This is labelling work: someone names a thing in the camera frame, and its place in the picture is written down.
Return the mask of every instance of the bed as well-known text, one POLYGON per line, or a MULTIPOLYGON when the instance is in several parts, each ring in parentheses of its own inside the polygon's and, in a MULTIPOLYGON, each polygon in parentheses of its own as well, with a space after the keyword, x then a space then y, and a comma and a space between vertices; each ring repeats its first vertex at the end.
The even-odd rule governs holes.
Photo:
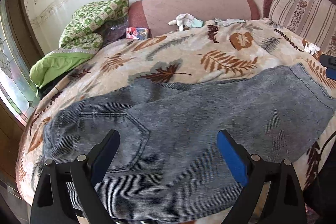
MULTIPOLYGON (((306 1, 306 7, 309 6, 309 1, 306 1)), ((310 44, 309 34, 302 37, 296 33, 298 30, 295 27, 288 29, 281 26, 283 22, 277 16, 282 12, 281 2, 283 5, 287 3, 286 0, 213 0, 210 4, 204 0, 194 0, 192 4, 188 0, 144 0, 134 3, 129 9, 130 24, 149 27, 152 37, 143 41, 122 39, 107 45, 91 60, 72 70, 41 100, 20 142, 16 179, 21 196, 32 204, 45 161, 42 157, 43 128, 57 112, 73 102, 120 89, 137 78, 158 83, 196 84, 251 78, 268 68, 301 63, 329 96, 336 97, 336 81, 326 77, 325 68, 319 63, 322 51, 314 55, 305 52, 305 46, 310 44), (230 4, 230 1, 235 3, 235 7, 242 8, 230 10, 225 5, 213 8, 212 3, 230 4), (206 22, 202 28, 177 32, 167 22, 180 13, 181 9, 185 9, 187 4, 189 13, 206 22), (223 27, 211 20, 215 17, 245 21, 223 27)), ((300 0, 291 5, 298 7, 297 9, 302 8, 300 0)), ((328 2, 325 2, 325 7, 329 7, 329 18, 332 17, 334 7, 328 2)), ((332 40, 335 27, 333 20, 334 18, 329 23, 324 39, 320 41, 319 46, 323 51, 331 50, 329 41, 332 40)), ((335 115, 318 140, 313 141, 312 147, 294 162, 302 189, 315 179, 316 172, 326 161, 333 141, 326 146, 319 166, 318 150, 334 131, 335 115)), ((261 213, 266 194, 267 186, 256 207, 256 216, 261 213)), ((227 208, 192 221, 221 223, 229 210, 227 208)))

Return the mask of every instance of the gray denim jeans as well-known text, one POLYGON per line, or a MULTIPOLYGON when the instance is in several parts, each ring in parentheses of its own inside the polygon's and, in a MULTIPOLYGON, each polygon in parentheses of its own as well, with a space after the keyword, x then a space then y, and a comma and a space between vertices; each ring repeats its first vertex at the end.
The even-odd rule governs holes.
MULTIPOLYGON (((119 150, 95 187, 109 214, 181 223, 222 211, 240 194, 216 147, 218 131, 264 160, 295 161, 326 128, 335 104, 301 64, 196 85, 140 79, 61 110, 44 128, 43 156, 74 160, 116 129, 119 150)), ((81 209, 72 183, 68 188, 81 209)))

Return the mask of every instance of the striped pillow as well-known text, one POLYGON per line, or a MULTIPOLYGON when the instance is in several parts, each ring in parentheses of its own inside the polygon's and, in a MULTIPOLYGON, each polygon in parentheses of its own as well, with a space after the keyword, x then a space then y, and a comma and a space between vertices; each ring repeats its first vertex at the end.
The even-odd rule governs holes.
POLYGON ((336 6, 329 0, 273 0, 269 19, 325 51, 335 32, 336 6))

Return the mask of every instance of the small box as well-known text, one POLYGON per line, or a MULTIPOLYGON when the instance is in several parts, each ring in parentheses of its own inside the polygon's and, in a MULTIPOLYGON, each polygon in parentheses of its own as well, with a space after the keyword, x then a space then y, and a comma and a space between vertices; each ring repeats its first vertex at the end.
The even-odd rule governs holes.
POLYGON ((146 28, 128 27, 126 29, 126 38, 130 39, 147 39, 148 34, 149 29, 146 28))

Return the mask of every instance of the blanket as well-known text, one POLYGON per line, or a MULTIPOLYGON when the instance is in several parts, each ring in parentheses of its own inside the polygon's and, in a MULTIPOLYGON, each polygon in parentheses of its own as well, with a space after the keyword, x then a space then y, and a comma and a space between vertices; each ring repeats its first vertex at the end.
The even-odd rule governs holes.
MULTIPOLYGON (((91 60, 63 78, 41 100, 22 135, 16 164, 17 186, 21 196, 32 204, 39 174, 43 167, 42 146, 45 125, 61 110, 79 100, 106 94, 129 85, 137 78, 157 83, 205 83, 214 80, 251 78, 279 65, 301 63, 310 76, 336 97, 336 81, 328 79, 314 56, 304 51, 307 40, 269 19, 251 20, 231 26, 208 21, 202 28, 174 32, 143 41, 123 39, 100 50, 91 60)), ((331 141, 317 166, 319 150, 336 131, 335 115, 297 161, 294 167, 302 189, 320 170, 331 150, 331 141)), ((263 189, 255 210, 261 213, 268 186, 263 189)), ((221 223, 229 208, 195 220, 197 224, 221 223)))
POLYGON ((48 53, 31 68, 31 81, 42 88, 91 59, 103 43, 102 36, 93 31, 108 20, 124 18, 128 14, 128 4, 129 0, 98 1, 76 10, 59 39, 59 49, 48 53))

